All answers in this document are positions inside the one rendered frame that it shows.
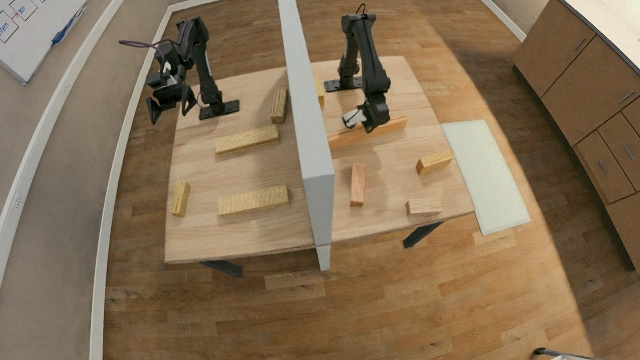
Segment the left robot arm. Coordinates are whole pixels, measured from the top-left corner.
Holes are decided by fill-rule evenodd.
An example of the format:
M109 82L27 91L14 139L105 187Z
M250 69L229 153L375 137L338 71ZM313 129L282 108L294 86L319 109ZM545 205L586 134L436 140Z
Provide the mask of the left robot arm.
M368 17L364 14L342 16L341 26L345 33L345 47L337 69L340 79L324 81L324 85L327 92L358 89L362 85L361 89L365 96L364 103L374 89L364 105L369 108L374 124L381 126L391 119L384 95L388 92L387 89L390 89L391 79L387 77L375 47L371 22L374 24L377 19L376 15L375 13L367 14ZM365 16L365 20L363 20L363 16ZM358 50L361 57L362 76L354 77L360 71L360 65L357 63ZM374 70L376 70L376 83L373 88Z

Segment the light grey panel with slot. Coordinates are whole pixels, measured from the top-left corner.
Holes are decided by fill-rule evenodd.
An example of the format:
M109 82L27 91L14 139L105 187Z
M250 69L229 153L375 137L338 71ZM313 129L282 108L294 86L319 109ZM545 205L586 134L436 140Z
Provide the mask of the light grey panel with slot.
M331 243L335 172L295 0L278 0L303 184L315 245Z

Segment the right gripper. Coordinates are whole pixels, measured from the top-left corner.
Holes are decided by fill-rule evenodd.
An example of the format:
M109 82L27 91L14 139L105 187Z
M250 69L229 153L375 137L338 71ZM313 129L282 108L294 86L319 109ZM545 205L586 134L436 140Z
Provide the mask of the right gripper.
M170 70L170 64L167 62L161 64L159 72L164 73L166 68ZM180 78L180 75L174 74L174 76L171 76L171 79L168 79L167 86L153 90L152 95L154 98L157 98L160 106L151 97L145 99L153 125L157 122L162 111L176 108L177 102L182 101L182 115L184 117L197 104L192 88L183 81L184 79ZM188 102L187 108L185 108L186 101Z

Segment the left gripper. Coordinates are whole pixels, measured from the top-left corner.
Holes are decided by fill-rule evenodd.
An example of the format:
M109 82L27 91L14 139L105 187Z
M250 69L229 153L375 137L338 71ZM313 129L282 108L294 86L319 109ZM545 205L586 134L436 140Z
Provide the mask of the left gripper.
M358 110L352 110L350 112L348 112L347 114L343 115L345 120L350 119L357 111L359 111L359 108L362 106L361 105L357 105L357 109ZM367 108L365 105L364 106L364 112L362 112L363 107L360 109L360 111L352 118L350 119L350 123L348 123L346 121L347 126L349 127L352 124L355 124L357 122L361 122L367 132L367 134L371 133L375 128L378 127L378 125L374 124L374 121L372 119L372 116L370 114L369 108ZM376 127L373 127L376 126ZM371 128L372 127L372 128ZM371 128L370 130L368 128Z

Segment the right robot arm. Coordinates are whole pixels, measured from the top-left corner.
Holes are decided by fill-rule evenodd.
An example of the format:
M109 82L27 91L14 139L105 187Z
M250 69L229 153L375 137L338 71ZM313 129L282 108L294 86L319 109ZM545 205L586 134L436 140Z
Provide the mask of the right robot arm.
M165 63L169 63L171 69L168 70L166 68L164 73L157 72L146 76L146 84L153 89L167 86L167 79L171 79L171 75L174 76L174 74L180 75L180 78L183 78L185 82L187 70L192 69L193 65L196 64L200 81L201 101L204 105L209 104L210 106L200 108L199 119L204 120L238 112L240 110L240 101L237 99L223 102L223 96L221 96L223 93L218 89L218 85L216 85L212 77L207 58L206 45L206 42L209 41L209 34L203 21L199 16L191 18L191 21L186 22L186 24L184 24L184 20L182 21L176 22L179 30L176 42L179 42L181 32L185 25L180 44L173 45L172 42L169 42L160 45L159 48L164 55ZM197 26L195 26L196 23L198 24Z

